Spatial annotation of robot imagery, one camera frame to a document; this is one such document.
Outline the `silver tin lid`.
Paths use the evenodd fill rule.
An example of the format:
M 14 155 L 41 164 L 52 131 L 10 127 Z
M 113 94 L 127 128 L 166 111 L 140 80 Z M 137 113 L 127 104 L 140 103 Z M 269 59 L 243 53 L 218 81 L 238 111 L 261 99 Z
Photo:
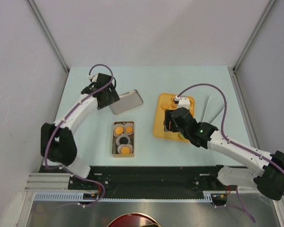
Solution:
M 132 110 L 143 104 L 143 99 L 137 90 L 132 90 L 120 95 L 120 100 L 111 104 L 110 109 L 113 114 L 118 115 Z

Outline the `orange cookie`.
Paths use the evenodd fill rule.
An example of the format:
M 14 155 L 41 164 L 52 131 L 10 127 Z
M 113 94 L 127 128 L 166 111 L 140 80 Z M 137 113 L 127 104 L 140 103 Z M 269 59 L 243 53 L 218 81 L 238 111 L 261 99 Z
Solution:
M 123 134 L 123 132 L 124 132 L 123 127 L 118 126 L 118 127 L 115 128 L 115 134 L 116 135 L 121 135 L 121 134 Z
M 120 153 L 123 155 L 127 155 L 131 153 L 131 149 L 129 147 L 122 147 Z
M 125 131 L 126 131 L 126 133 L 131 134 L 131 133 L 133 133 L 133 127 L 128 126 L 128 127 L 126 127 Z

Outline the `metal tongs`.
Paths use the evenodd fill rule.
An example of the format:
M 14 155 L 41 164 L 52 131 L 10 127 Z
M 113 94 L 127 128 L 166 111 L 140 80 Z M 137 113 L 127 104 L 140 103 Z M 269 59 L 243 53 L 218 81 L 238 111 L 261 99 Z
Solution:
M 225 108 L 225 103 L 223 98 L 208 95 L 205 98 L 204 106 L 202 109 L 200 121 L 213 123 L 213 121 L 223 113 Z

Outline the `black cookie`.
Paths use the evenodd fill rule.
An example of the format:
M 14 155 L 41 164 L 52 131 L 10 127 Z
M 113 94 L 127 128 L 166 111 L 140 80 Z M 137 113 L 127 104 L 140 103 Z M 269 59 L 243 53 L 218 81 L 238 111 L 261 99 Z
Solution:
M 128 144 L 129 143 L 129 139 L 127 137 L 121 137 L 119 139 L 119 143 L 121 144 Z

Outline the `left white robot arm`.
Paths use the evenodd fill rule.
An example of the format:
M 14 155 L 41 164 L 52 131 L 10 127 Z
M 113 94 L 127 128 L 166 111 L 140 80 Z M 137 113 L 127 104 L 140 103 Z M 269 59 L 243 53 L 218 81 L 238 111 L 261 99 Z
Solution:
M 81 91 L 73 107 L 59 120 L 44 123 L 41 127 L 41 156 L 44 163 L 52 161 L 79 176 L 79 184 L 90 189 L 95 177 L 91 168 L 79 156 L 74 134 L 85 119 L 96 110 L 120 100 L 116 91 L 116 81 L 112 75 L 98 73 L 88 76 L 90 85 Z

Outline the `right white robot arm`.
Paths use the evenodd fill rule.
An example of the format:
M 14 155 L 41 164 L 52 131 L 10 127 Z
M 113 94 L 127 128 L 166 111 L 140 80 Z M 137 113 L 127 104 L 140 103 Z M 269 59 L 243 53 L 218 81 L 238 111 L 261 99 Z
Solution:
M 164 129 L 179 132 L 196 147 L 222 153 L 245 166 L 245 169 L 219 166 L 209 177 L 209 185 L 219 190 L 225 185 L 256 188 L 264 196 L 279 201 L 284 197 L 284 153 L 274 154 L 232 140 L 217 127 L 197 122 L 184 107 L 166 110 Z

